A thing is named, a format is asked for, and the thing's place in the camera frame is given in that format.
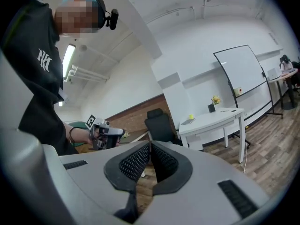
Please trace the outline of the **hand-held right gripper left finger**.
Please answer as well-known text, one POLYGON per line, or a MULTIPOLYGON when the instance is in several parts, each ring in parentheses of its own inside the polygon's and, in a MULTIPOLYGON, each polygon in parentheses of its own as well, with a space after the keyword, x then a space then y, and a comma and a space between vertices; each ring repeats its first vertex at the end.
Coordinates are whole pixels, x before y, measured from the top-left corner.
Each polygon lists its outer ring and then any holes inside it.
POLYGON ((149 161, 147 141, 67 156, 44 145, 56 190, 74 221, 136 221, 136 183, 149 161))

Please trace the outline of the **person's left hand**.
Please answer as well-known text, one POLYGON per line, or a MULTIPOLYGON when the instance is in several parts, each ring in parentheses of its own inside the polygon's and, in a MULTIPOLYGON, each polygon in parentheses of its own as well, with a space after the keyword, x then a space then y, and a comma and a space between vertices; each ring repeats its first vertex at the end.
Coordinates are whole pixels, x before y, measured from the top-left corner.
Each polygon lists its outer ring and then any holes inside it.
POLYGON ((79 143, 87 143, 92 145, 93 144, 93 139, 90 136, 90 131, 89 130, 83 130, 80 129, 79 131, 79 143))

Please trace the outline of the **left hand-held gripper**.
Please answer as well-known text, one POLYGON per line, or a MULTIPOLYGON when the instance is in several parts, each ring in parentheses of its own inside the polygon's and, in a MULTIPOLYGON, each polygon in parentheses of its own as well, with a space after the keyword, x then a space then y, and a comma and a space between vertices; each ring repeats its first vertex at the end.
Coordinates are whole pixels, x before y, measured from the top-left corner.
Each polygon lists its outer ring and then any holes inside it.
POLYGON ((85 125, 89 129, 89 139, 92 141, 91 150, 105 150, 107 147, 116 147, 125 133, 125 130, 121 128, 109 128, 109 122, 96 118, 92 114, 85 125))

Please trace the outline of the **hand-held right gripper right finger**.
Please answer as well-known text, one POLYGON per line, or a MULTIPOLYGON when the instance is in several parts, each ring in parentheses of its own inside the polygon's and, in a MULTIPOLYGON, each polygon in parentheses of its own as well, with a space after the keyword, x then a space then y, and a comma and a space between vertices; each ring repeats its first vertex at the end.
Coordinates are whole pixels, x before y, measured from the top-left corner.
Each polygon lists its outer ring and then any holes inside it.
POLYGON ((253 224, 268 195, 223 159, 152 142, 157 184, 140 225, 253 224))

